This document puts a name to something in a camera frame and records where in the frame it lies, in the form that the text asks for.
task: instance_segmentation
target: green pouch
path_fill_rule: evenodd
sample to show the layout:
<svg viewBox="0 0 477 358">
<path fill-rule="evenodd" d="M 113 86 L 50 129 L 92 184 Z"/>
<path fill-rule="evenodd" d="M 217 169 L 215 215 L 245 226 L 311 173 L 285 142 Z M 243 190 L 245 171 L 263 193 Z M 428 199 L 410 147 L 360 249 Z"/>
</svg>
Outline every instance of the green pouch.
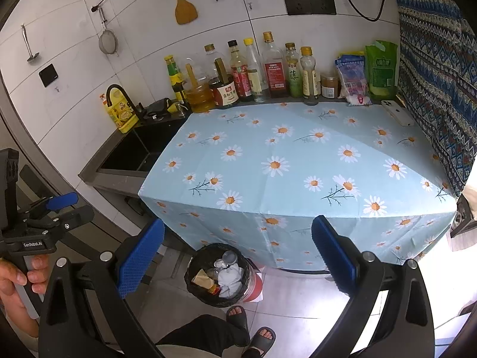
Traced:
<svg viewBox="0 0 477 358">
<path fill-rule="evenodd" d="M 375 100 L 390 100 L 396 95 L 395 74 L 397 44 L 375 40 L 365 47 L 366 79 L 369 93 Z"/>
</svg>

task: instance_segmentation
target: black cloth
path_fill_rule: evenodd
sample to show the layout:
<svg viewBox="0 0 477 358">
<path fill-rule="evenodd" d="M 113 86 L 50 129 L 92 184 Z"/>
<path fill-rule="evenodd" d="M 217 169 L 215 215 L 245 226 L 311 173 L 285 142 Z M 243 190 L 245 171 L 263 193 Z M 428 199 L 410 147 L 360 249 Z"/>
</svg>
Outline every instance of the black cloth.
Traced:
<svg viewBox="0 0 477 358">
<path fill-rule="evenodd" d="M 192 322 L 168 333 L 156 345 L 177 345 L 197 348 L 222 356 L 223 351 L 233 345 L 245 345 L 248 340 L 245 330 L 212 315 L 201 315 Z M 259 358 L 254 348 L 245 351 L 244 358 Z"/>
</svg>

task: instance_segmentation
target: metal bolt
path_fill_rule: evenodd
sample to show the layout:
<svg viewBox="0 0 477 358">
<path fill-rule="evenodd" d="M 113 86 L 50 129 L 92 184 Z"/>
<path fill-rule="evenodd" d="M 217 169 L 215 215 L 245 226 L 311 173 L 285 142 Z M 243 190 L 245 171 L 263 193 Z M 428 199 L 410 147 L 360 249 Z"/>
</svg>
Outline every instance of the metal bolt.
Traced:
<svg viewBox="0 0 477 358">
<path fill-rule="evenodd" d="M 56 261 L 56 266 L 59 266 L 60 268 L 62 268 L 66 265 L 67 262 L 68 260 L 66 258 L 61 257 Z"/>
<path fill-rule="evenodd" d="M 369 263 L 372 263 L 374 260 L 376 260 L 376 256 L 370 251 L 364 251 L 362 255 L 365 261 L 368 261 Z"/>
<path fill-rule="evenodd" d="M 417 268 L 416 260 L 413 260 L 413 259 L 407 260 L 407 266 L 409 266 L 411 269 L 416 269 Z"/>
<path fill-rule="evenodd" d="M 99 259 L 104 262 L 109 261 L 111 258 L 113 258 L 113 253 L 110 251 L 104 251 L 99 255 Z"/>
</svg>

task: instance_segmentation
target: light blue floral tablecloth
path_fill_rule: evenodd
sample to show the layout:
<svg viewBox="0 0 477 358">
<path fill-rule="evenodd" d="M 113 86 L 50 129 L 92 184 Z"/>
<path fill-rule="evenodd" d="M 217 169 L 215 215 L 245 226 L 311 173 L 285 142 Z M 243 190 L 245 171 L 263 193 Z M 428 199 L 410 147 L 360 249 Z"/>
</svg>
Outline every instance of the light blue floral tablecloth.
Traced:
<svg viewBox="0 0 477 358">
<path fill-rule="evenodd" d="M 326 269 L 310 232 L 323 214 L 360 251 L 420 259 L 456 199 L 418 126 L 381 105 L 263 104 L 192 114 L 141 199 L 190 246 L 222 242 L 260 264 Z"/>
</svg>

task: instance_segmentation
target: blue patterned fabric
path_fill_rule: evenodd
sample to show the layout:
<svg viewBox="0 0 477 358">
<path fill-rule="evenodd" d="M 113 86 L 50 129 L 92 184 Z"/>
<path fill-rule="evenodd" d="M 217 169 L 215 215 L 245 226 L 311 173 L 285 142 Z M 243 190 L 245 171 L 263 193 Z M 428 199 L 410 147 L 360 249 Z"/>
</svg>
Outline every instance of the blue patterned fabric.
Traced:
<svg viewBox="0 0 477 358">
<path fill-rule="evenodd" d="M 477 41 L 454 0 L 397 0 L 398 96 L 438 154 L 458 196 L 477 154 Z"/>
<path fill-rule="evenodd" d="M 381 105 L 215 109 L 188 118 L 139 196 L 194 249 L 228 243 L 262 265 L 322 270 L 311 225 L 323 214 L 360 251 L 402 263 L 454 219 L 434 155 Z"/>
</svg>

